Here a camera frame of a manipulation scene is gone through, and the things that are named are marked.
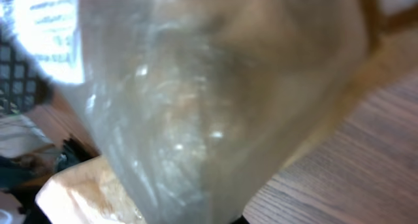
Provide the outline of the brown snack bag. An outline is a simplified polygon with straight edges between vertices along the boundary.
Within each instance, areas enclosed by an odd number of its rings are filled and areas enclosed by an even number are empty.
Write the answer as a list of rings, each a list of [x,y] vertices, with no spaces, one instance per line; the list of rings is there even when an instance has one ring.
[[[417,0],[1,0],[148,223],[231,223],[338,124]]]

